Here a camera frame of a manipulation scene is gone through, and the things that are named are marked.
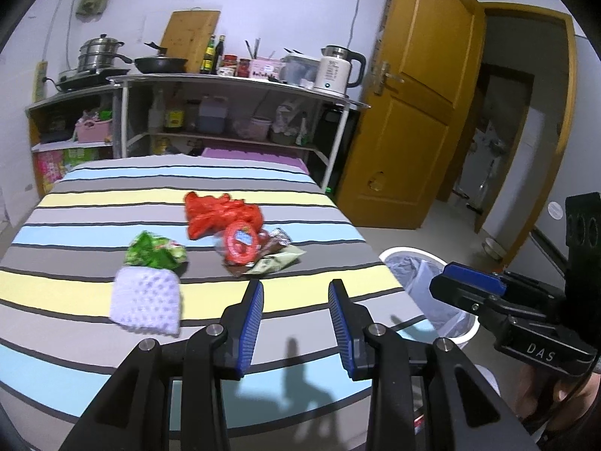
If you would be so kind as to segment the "right hand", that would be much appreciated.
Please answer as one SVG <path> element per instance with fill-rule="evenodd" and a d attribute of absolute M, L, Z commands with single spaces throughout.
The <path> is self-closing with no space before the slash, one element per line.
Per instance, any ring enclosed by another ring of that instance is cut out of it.
<path fill-rule="evenodd" d="M 582 418 L 600 390 L 600 375 L 560 377 L 548 369 L 525 365 L 518 379 L 515 413 L 531 434 L 562 431 Z"/>

